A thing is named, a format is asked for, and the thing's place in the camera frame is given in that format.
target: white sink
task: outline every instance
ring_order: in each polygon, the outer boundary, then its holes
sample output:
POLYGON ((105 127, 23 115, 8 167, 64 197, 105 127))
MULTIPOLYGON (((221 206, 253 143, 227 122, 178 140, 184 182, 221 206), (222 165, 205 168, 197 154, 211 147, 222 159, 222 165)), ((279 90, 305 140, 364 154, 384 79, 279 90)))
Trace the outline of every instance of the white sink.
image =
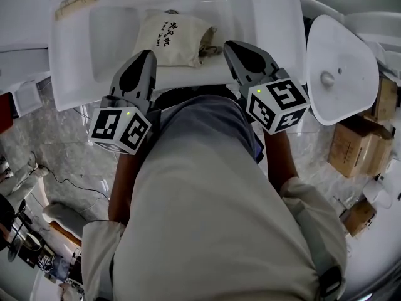
POLYGON ((308 95, 320 123, 333 125, 373 105, 378 67, 362 40, 322 15, 313 21, 307 50, 308 95))
MULTIPOLYGON (((135 0, 132 7, 94 7, 89 14, 89 35, 93 76, 97 82, 108 80, 132 56, 138 24, 148 9, 173 9, 217 26, 214 44, 219 46, 227 40, 256 42, 252 0, 135 0)), ((211 74, 217 74, 220 81, 231 80, 223 55, 207 58, 200 68, 159 67, 157 80, 172 70, 180 80, 171 81, 167 88, 202 85, 211 74)))
MULTIPOLYGON (((52 11, 61 1, 52 0, 52 11)), ((255 44, 306 82, 299 0, 98 0, 61 21, 52 18, 49 55, 58 110, 97 101, 108 93, 115 72, 132 56, 147 9, 173 9, 201 18, 217 27, 214 44, 255 44)), ((200 68, 158 67, 156 90, 232 82, 219 55, 207 58, 200 68)))

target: white countertop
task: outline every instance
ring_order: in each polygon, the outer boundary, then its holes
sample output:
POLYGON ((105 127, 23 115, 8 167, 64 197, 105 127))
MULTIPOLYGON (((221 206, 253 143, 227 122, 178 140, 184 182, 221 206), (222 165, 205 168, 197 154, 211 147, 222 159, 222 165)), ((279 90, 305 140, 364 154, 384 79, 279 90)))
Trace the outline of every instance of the white countertop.
POLYGON ((0 51, 48 46, 50 0, 0 0, 0 10, 0 51))
MULTIPOLYGON (((166 5, 166 0, 153 0, 153 2, 148 0, 98 0, 61 21, 55 21, 54 12, 62 1, 51 0, 51 37, 49 41, 50 69, 58 110, 95 102, 108 94, 114 71, 106 72, 102 77, 95 75, 93 49, 91 51, 90 48, 90 13, 92 9, 100 7, 139 8, 138 6, 163 8, 166 5)), ((177 0, 171 1, 171 4, 177 4, 177 0)), ((268 51, 279 66, 287 69, 292 77, 304 84, 306 81, 306 43, 300 1, 249 1, 251 6, 247 8, 252 9, 254 13, 254 36, 251 37, 250 34, 247 34, 247 28, 242 28, 245 33, 239 40, 254 43, 268 51)), ((228 14, 234 20, 236 17, 241 17, 241 15, 237 15, 238 12, 241 12, 240 9, 231 11, 230 14, 230 10, 227 10, 226 6, 225 4, 224 8, 217 12, 225 13, 223 16, 228 14)), ((232 81, 228 66, 221 56, 209 61, 208 64, 205 61, 205 65, 199 70, 185 67, 158 67, 156 90, 190 85, 231 83, 232 81)))

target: black cable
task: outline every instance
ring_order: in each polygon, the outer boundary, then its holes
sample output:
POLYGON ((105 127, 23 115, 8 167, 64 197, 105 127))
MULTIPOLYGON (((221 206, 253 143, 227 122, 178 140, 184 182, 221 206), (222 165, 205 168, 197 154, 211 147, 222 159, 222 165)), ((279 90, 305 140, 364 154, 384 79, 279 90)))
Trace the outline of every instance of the black cable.
POLYGON ((42 208, 44 208, 44 206, 43 206, 42 204, 40 204, 40 202, 39 202, 38 199, 35 197, 35 195, 34 195, 32 192, 31 192, 31 194, 32 194, 33 198, 35 198, 35 201, 38 202, 38 204, 39 204, 42 208))
POLYGON ((90 118, 90 117, 86 116, 85 114, 83 114, 83 113, 77 111, 77 109, 75 109, 75 108, 72 108, 72 109, 75 110, 75 112, 77 112, 78 114, 80 114, 82 117, 86 117, 87 119, 92 120, 92 118, 90 118))
POLYGON ((95 201, 91 206, 89 206, 88 208, 85 208, 85 209, 83 209, 82 211, 78 212, 78 214, 81 214, 81 213, 83 213, 83 212, 85 212, 85 211, 88 211, 89 209, 91 209, 92 207, 94 207, 94 206, 96 205, 96 203, 98 202, 99 199, 102 199, 102 198, 97 198, 96 201, 95 201))
POLYGON ((21 225, 19 226, 19 228, 18 228, 17 232, 15 233, 15 236, 14 236, 13 240, 11 241, 11 243, 10 243, 9 247, 13 245, 13 243, 14 243, 14 241, 15 241, 16 237, 18 236, 18 233, 19 233, 20 229, 21 229, 23 226, 24 226, 24 223, 23 223, 23 222, 21 222, 21 225))
POLYGON ((56 175, 54 174, 54 172, 53 172, 50 168, 48 168, 48 167, 46 167, 46 166, 44 166, 44 165, 39 165, 38 167, 47 168, 47 169, 49 170, 49 172, 50 172, 50 173, 53 175, 53 177, 55 178, 56 182, 58 182, 58 183, 60 183, 60 184, 63 184, 65 181, 70 182, 70 184, 71 184, 72 186, 74 186, 74 187, 76 187, 76 188, 79 188, 79 189, 83 189, 84 191, 98 192, 99 194, 103 195, 103 196, 105 197, 105 199, 107 199, 107 201, 108 201, 108 197, 105 196, 102 192, 98 191, 97 189, 90 189, 90 188, 79 187, 79 186, 75 185, 74 183, 72 183, 68 178, 66 178, 66 179, 64 179, 64 180, 62 180, 62 181, 59 181, 59 180, 57 179, 56 175))
POLYGON ((50 84, 51 84, 51 80, 45 86, 43 86, 42 88, 39 89, 39 86, 38 86, 39 84, 37 83, 36 84, 36 89, 38 89, 38 91, 41 92, 42 90, 44 90, 50 84))
POLYGON ((37 224, 39 225, 39 229, 38 229, 38 230, 35 230, 35 232, 40 233, 41 231, 50 231, 49 228, 43 228, 43 227, 40 225, 40 223, 39 223, 40 218, 39 218, 39 216, 37 216, 37 215, 34 215, 34 216, 32 217, 32 223, 34 222, 35 218, 38 218, 37 224))

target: leg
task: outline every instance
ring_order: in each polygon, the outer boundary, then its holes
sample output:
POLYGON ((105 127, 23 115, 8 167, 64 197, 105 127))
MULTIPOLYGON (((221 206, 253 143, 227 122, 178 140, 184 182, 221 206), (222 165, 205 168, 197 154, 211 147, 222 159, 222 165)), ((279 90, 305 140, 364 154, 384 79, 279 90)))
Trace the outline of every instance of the leg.
POLYGON ((10 167, 7 167, 7 169, 0 174, 0 182, 3 182, 6 179, 9 172, 10 172, 10 167))
POLYGON ((16 191, 12 192, 7 196, 7 200, 13 206, 14 210, 17 211, 22 200, 25 199, 33 190, 39 177, 32 173, 28 178, 22 183, 22 185, 16 191))
POLYGON ((49 174, 49 170, 45 167, 37 168, 28 178, 23 181, 20 187, 7 196, 7 200, 17 211, 22 200, 25 199, 33 190, 39 178, 49 174))
POLYGON ((0 193, 7 197, 11 194, 13 189, 24 179, 27 178, 28 174, 32 171, 32 167, 29 165, 24 165, 20 168, 13 177, 9 179, 5 179, 2 183, 0 183, 0 193))
POLYGON ((24 165, 22 168, 20 168, 13 177, 10 177, 9 179, 4 180, 0 184, 0 193, 3 196, 8 196, 11 194, 13 189, 24 179, 27 178, 30 172, 34 170, 36 167, 36 156, 34 152, 31 152, 29 155, 29 159, 26 165, 24 165))

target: bathroom floor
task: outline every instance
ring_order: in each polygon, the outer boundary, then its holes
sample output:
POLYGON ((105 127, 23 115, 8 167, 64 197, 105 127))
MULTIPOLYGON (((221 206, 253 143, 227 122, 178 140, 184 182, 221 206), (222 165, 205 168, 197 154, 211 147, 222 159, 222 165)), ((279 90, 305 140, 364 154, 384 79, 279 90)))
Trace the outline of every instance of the bathroom floor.
MULTIPOLYGON (((42 108, 15 119, 13 127, 0 135, 11 170, 15 172, 24 165, 29 152, 34 151, 38 162, 50 168, 59 181, 68 178, 79 187, 96 189, 109 196, 118 156, 88 141, 90 119, 85 117, 91 117, 100 102, 58 112, 51 84, 39 94, 42 108)), ((254 130, 263 141, 261 126, 254 123, 254 130)), ((300 178, 315 185, 339 214, 344 208, 342 205, 350 207, 369 177, 346 179, 327 163, 334 126, 323 126, 308 113, 287 133, 300 178)), ((266 161, 259 166, 267 174, 266 161)), ((60 184, 51 174, 43 181, 49 202, 65 203, 88 221, 107 218, 108 201, 101 194, 78 189, 68 182, 60 184)), ((41 206, 34 198, 28 197, 27 204, 33 214, 40 215, 41 206)))

